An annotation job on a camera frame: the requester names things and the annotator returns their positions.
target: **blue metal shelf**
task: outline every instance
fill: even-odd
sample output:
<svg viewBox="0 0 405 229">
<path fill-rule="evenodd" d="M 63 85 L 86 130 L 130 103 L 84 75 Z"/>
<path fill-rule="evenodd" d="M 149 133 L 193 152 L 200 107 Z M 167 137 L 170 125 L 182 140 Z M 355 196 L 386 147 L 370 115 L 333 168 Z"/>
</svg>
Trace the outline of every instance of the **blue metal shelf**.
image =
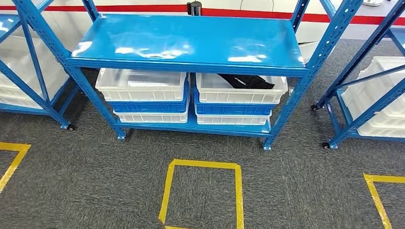
<svg viewBox="0 0 405 229">
<path fill-rule="evenodd" d="M 189 105 L 186 123 L 122 123 L 120 120 L 117 120 L 116 126 L 121 128 L 171 130 L 244 137 L 267 137 L 271 130 L 269 121 L 264 125 L 199 125 L 197 124 L 197 116 L 195 115 L 192 103 Z"/>
<path fill-rule="evenodd" d="M 203 16 L 100 15 L 69 61 L 81 67 L 298 77 L 306 71 L 289 20 Z"/>
<path fill-rule="evenodd" d="M 39 13 L 48 7 L 53 0 L 42 0 L 36 6 L 33 5 L 36 11 Z M 4 41 L 9 35 L 11 35 L 19 26 L 22 26 L 25 39 L 27 41 L 28 49 L 32 58 L 33 65 L 35 67 L 35 73 L 38 78 L 39 85 L 41 87 L 43 98 L 41 98 L 32 88 L 30 88 L 20 77 L 18 77 L 13 70 L 11 70 L 3 61 L 0 60 L 0 71 L 7 76 L 14 84 L 16 84 L 23 92 L 25 92 L 32 100 L 34 100 L 42 109 L 35 109 L 29 107 L 14 106 L 8 104 L 0 104 L 0 111 L 9 113 L 31 114 L 31 115 L 47 115 L 52 117 L 55 121 L 61 124 L 61 128 L 73 130 L 73 126 L 67 121 L 63 114 L 68 105 L 72 101 L 75 93 L 78 90 L 78 85 L 74 82 L 74 86 L 59 111 L 54 109 L 55 103 L 59 100 L 60 96 L 64 92 L 67 85 L 72 82 L 69 78 L 62 87 L 57 91 L 52 101 L 49 101 L 48 92 L 46 89 L 45 81 L 43 80 L 41 67 L 38 62 L 35 47 L 32 43 L 32 38 L 29 30 L 27 20 L 20 15 L 14 14 L 0 14 L 0 42 Z"/>
<path fill-rule="evenodd" d="M 69 78 L 63 86 L 58 90 L 58 92 L 55 94 L 51 101 L 51 106 L 55 106 L 56 102 L 60 99 L 62 96 L 63 92 L 65 91 L 66 87 L 69 85 L 69 83 L 74 83 L 71 78 Z M 69 95 L 64 101 L 64 104 L 62 105 L 61 109 L 59 110 L 59 114 L 63 115 L 65 112 L 66 108 L 72 101 L 74 95 L 78 91 L 79 87 L 77 84 L 74 83 L 74 87 L 71 89 Z M 47 112 L 44 109 L 37 109 L 37 108 L 31 108 L 31 107 L 24 107 L 24 106 L 15 106 L 15 105 L 9 105 L 9 104 L 0 104 L 0 112 L 8 112 L 8 113 L 18 113 L 18 114 L 27 114 L 27 115 L 47 115 L 50 116 L 49 112 Z"/>
<path fill-rule="evenodd" d="M 270 149 L 362 3 L 342 1 L 313 56 L 304 64 L 295 31 L 309 0 L 297 1 L 291 20 L 99 14 L 92 0 L 83 0 L 94 23 L 72 53 L 30 1 L 12 1 L 119 139 L 126 136 L 124 127 L 174 130 L 264 137 L 265 150 Z M 111 114 L 80 67 L 286 76 L 298 78 L 298 83 L 271 129 L 270 124 L 198 125 L 194 110 L 186 124 L 127 124 Z"/>
<path fill-rule="evenodd" d="M 29 115 L 48 115 L 48 113 L 43 109 L 36 109 L 24 106 L 14 106 L 8 104 L 0 104 L 0 112 L 29 114 Z"/>
<path fill-rule="evenodd" d="M 389 141 L 402 141 L 405 142 L 405 138 L 401 137 L 382 137 L 382 136 L 362 136 L 358 133 L 358 128 L 361 127 L 363 124 L 368 122 L 371 118 L 374 117 L 375 112 L 382 111 L 385 107 L 387 107 L 392 101 L 397 99 L 403 93 L 405 93 L 405 79 L 401 80 L 397 85 L 395 85 L 392 89 L 390 89 L 386 94 L 384 94 L 380 99 L 378 99 L 373 105 L 371 105 L 366 111 L 364 111 L 359 117 L 353 120 L 352 116 L 350 115 L 349 109 L 344 104 L 342 100 L 341 94 L 344 92 L 343 90 L 339 90 L 340 88 L 348 85 L 352 85 L 355 83 L 364 82 L 376 77 L 380 77 L 383 75 L 391 74 L 405 68 L 405 65 L 397 66 L 390 70 L 385 70 L 380 73 L 375 73 L 369 75 L 367 77 L 357 79 L 348 83 L 344 81 L 349 77 L 349 75 L 353 72 L 356 66 L 363 60 L 363 58 L 368 54 L 368 52 L 386 35 L 390 37 L 393 42 L 396 44 L 398 49 L 401 51 L 403 55 L 405 55 L 405 30 L 403 28 L 391 28 L 397 18 L 405 11 L 405 0 L 399 0 L 391 11 L 387 14 L 384 18 L 382 23 L 377 27 L 377 29 L 372 33 L 369 39 L 366 40 L 364 45 L 360 48 L 360 50 L 356 53 L 356 55 L 352 58 L 349 64 L 344 68 L 344 70 L 340 73 L 337 79 L 332 83 L 332 85 L 327 89 L 326 93 L 321 97 L 316 104 L 311 106 L 313 110 L 318 110 L 323 108 L 325 105 L 329 111 L 330 118 L 332 120 L 333 128 L 335 130 L 335 136 L 330 139 L 328 142 L 322 143 L 324 148 L 337 148 L 338 144 L 349 137 L 354 138 L 366 138 L 366 139 L 377 139 L 377 140 L 389 140 Z M 343 116 L 346 121 L 346 125 L 344 127 L 340 127 L 339 121 L 337 120 L 333 108 L 330 104 L 331 98 L 336 97 L 343 113 Z"/>
</svg>

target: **black fabric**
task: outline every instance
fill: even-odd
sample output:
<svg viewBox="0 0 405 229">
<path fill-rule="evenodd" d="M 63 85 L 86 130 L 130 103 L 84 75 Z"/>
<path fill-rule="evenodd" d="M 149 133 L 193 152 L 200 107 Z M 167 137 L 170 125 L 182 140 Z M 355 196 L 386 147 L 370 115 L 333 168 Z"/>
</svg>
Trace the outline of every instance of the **black fabric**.
<svg viewBox="0 0 405 229">
<path fill-rule="evenodd" d="M 267 83 L 258 75 L 218 74 L 236 89 L 273 89 L 274 84 Z"/>
</svg>

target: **yellow floor marking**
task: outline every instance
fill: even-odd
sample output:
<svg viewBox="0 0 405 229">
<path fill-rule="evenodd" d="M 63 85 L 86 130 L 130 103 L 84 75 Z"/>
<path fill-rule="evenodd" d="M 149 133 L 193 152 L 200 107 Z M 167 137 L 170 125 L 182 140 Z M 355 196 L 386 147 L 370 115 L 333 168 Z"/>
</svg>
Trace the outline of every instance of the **yellow floor marking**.
<svg viewBox="0 0 405 229">
<path fill-rule="evenodd" d="M 13 175 L 14 171 L 17 169 L 18 165 L 20 164 L 30 147 L 31 145 L 26 144 L 0 142 L 0 150 L 18 151 L 18 154 L 15 156 L 6 173 L 0 179 L 0 193 L 3 191 L 10 177 Z"/>
<path fill-rule="evenodd" d="M 387 213 L 385 212 L 383 203 L 381 202 L 380 196 L 378 195 L 377 189 L 375 188 L 374 182 L 405 183 L 405 177 L 368 175 L 365 173 L 363 173 L 363 176 L 367 183 L 368 189 L 370 190 L 371 197 L 374 200 L 374 204 L 377 208 L 378 214 L 380 214 L 384 228 L 392 229 L 391 222 L 388 219 Z"/>
<path fill-rule="evenodd" d="M 236 228 L 243 229 L 244 217 L 243 217 L 243 197 L 242 197 L 242 171 L 241 167 L 236 163 L 226 162 L 213 162 L 213 161 L 194 161 L 194 160 L 181 160 L 174 159 L 169 164 L 167 170 L 165 189 L 163 192 L 162 206 L 160 208 L 159 219 L 164 224 L 166 220 L 167 207 L 169 203 L 169 195 L 171 189 L 171 183 L 173 181 L 173 173 L 175 166 L 191 166 L 191 167 L 207 167 L 207 168 L 223 168 L 235 170 L 235 191 L 236 191 Z M 165 226 L 165 229 L 186 229 L 179 227 Z"/>
<path fill-rule="evenodd" d="M 178 228 L 178 227 L 165 226 L 165 229 L 187 229 L 187 228 Z"/>
</svg>

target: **gray carpet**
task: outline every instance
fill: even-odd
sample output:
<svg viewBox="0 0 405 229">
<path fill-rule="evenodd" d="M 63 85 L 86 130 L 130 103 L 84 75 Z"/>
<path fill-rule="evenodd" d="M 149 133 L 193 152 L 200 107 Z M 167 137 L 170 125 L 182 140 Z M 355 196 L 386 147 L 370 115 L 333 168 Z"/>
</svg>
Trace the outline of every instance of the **gray carpet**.
<svg viewBox="0 0 405 229">
<path fill-rule="evenodd" d="M 324 150 L 320 143 L 333 135 L 328 113 L 309 109 L 362 43 L 338 43 L 271 152 L 256 138 L 179 132 L 135 130 L 117 141 L 80 95 L 67 111 L 78 126 L 74 132 L 59 130 L 48 117 L 0 114 L 0 141 L 32 144 L 0 194 L 0 228 L 160 229 L 174 158 L 238 163 L 245 228 L 383 228 L 362 173 L 405 176 L 405 144 L 348 139 L 338 150 Z M 352 77 L 376 55 L 400 53 L 383 41 Z M 10 159 L 0 160 L 5 171 Z M 376 185 L 395 228 L 405 225 L 404 186 Z M 235 228 L 233 171 L 177 167 L 166 225 Z"/>
</svg>

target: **plastic bin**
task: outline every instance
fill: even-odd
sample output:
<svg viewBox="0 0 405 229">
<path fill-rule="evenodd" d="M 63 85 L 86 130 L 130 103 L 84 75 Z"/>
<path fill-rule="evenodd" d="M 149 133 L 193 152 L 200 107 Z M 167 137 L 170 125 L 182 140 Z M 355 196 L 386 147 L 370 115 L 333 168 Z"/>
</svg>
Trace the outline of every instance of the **plastic bin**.
<svg viewBox="0 0 405 229">
<path fill-rule="evenodd" d="M 278 104 L 288 90 L 285 77 L 261 76 L 273 89 L 235 89 L 217 74 L 197 73 L 201 103 Z"/>
<path fill-rule="evenodd" d="M 195 112 L 198 115 L 267 115 L 277 104 L 214 104 L 201 103 L 196 87 L 193 88 Z"/>
<path fill-rule="evenodd" d="M 33 38 L 32 42 L 34 44 L 41 67 L 43 67 L 44 65 L 49 65 L 49 62 L 56 63 L 56 60 L 51 51 L 40 39 Z M 5 39 L 2 43 L 0 43 L 0 56 L 1 60 L 11 70 L 13 70 L 26 84 L 28 84 L 31 88 L 39 88 L 39 91 L 36 91 L 37 93 L 41 91 L 35 73 L 35 68 L 32 63 L 31 55 L 28 49 L 27 41 L 24 37 L 10 36 Z M 10 81 L 1 72 L 0 87 L 14 88 L 19 90 L 17 85 Z"/>
<path fill-rule="evenodd" d="M 48 91 L 49 100 L 52 100 L 55 97 L 56 93 L 69 79 L 69 75 L 66 74 L 61 66 L 58 72 L 49 73 L 48 71 L 44 71 L 44 74 L 45 73 L 49 75 L 49 79 L 51 79 L 48 84 L 45 84 L 47 84 L 46 89 Z M 0 103 L 42 109 L 42 107 L 40 107 L 34 100 L 32 100 L 25 92 L 21 91 L 19 88 L 0 88 Z"/>
<path fill-rule="evenodd" d="M 376 56 L 373 58 L 368 68 L 361 71 L 358 79 L 366 76 L 386 71 L 405 64 L 405 57 L 382 57 Z M 405 78 L 405 70 L 371 79 L 365 82 L 350 85 L 352 91 L 366 91 L 371 99 L 371 104 L 374 104 L 397 83 Z M 388 115 L 405 115 L 405 95 L 398 97 L 390 103 L 384 111 Z"/>
<path fill-rule="evenodd" d="M 189 97 L 188 81 L 184 81 L 184 93 L 182 101 L 158 101 L 158 102 L 117 102 L 109 101 L 117 113 L 184 113 L 187 108 L 187 98 Z"/>
<path fill-rule="evenodd" d="M 14 105 L 14 106 L 24 106 L 24 107 L 42 109 L 42 107 L 40 107 L 36 102 L 34 102 L 34 100 L 18 98 L 18 97 L 0 96 L 0 104 L 8 104 L 8 105 Z"/>
<path fill-rule="evenodd" d="M 181 101 L 186 75 L 102 68 L 96 88 L 106 101 Z"/>
<path fill-rule="evenodd" d="M 342 99 L 353 119 L 360 116 L 368 107 L 362 103 L 367 95 L 361 95 L 348 88 L 342 93 Z M 384 110 L 377 113 L 367 123 L 357 129 L 362 136 L 405 137 L 405 116 L 390 116 Z"/>
<path fill-rule="evenodd" d="M 366 111 L 371 105 L 371 100 L 366 95 L 353 92 L 351 88 L 348 88 L 342 93 L 342 99 L 350 111 L 353 119 L 359 117 L 364 111 Z M 373 126 L 396 128 L 405 127 L 405 115 L 393 115 L 389 114 L 383 109 L 381 112 L 375 114 L 375 116 L 368 121 Z"/>
<path fill-rule="evenodd" d="M 264 125 L 270 115 L 216 115 L 198 114 L 195 105 L 197 124 L 201 125 Z"/>
<path fill-rule="evenodd" d="M 190 98 L 183 113 L 120 113 L 115 112 L 122 123 L 186 123 Z"/>
</svg>

